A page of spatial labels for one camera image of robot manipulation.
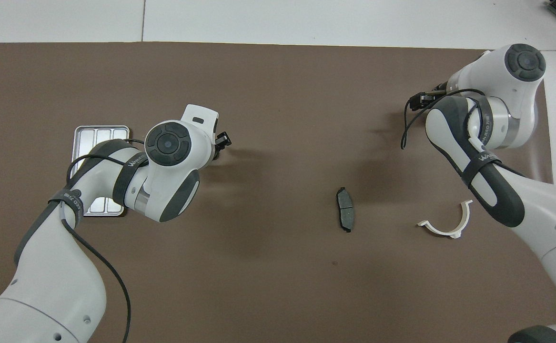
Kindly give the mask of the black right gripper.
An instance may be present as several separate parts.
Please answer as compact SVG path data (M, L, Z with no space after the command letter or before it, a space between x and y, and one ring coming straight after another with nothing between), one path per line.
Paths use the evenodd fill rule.
M447 91L428 91L423 94L416 94L409 98L409 108L411 110L423 109L445 95L447 95Z

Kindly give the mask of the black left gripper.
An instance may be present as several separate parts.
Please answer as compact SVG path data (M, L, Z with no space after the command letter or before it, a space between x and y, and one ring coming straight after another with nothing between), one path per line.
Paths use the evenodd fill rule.
M215 139L214 156L213 156L212 160L216 161L219 158L220 152L221 152L221 147L230 146L231 144L232 144L232 141L231 141L228 133L221 133L221 134L217 135L217 139Z

